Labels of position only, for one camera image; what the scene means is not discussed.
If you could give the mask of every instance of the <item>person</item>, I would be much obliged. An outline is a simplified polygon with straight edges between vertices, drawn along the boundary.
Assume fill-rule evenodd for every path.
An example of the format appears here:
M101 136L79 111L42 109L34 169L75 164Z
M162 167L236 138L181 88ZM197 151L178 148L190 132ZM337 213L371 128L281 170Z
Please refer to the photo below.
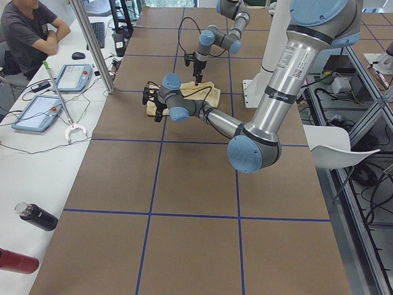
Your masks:
M12 0L1 15L4 39L22 73L31 80L48 55L54 55L69 26L38 0ZM56 32L48 30L51 24Z

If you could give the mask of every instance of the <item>phone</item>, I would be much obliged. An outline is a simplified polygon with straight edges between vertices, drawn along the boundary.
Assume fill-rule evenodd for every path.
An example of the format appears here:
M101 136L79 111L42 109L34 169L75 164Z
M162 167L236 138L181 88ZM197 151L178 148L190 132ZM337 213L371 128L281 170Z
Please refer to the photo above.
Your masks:
M31 86L31 91L36 93L42 89L48 88L49 86L50 86L49 81L42 81L41 83Z

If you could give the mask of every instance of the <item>label on robot arm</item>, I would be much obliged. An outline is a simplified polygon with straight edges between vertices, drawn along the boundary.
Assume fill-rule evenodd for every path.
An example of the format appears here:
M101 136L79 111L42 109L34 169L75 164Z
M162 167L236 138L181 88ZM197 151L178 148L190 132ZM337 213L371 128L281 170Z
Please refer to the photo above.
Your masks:
M287 72L291 78L303 81L314 57L314 52L287 45L282 52L276 69Z

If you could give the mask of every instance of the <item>white chair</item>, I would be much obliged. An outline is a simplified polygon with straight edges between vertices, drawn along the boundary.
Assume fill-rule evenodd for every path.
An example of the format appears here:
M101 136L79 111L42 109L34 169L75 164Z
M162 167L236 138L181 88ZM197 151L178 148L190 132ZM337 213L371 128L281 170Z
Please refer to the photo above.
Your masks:
M109 0L84 1L85 11L89 17L107 17L112 14Z
M303 125L306 133L309 149L314 157L315 167L339 169L351 167L343 185L333 198L338 198L341 190L349 181L354 166L359 164L368 156L379 152L380 149L368 152L352 152L349 135L345 129L340 127Z

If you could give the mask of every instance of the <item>red water bottle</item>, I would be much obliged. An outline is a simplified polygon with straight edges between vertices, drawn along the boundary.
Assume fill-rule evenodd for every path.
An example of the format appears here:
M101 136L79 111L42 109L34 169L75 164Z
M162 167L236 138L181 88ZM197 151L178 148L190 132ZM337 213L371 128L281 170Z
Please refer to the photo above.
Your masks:
M37 258L0 248L0 269L10 272L33 273L38 268Z

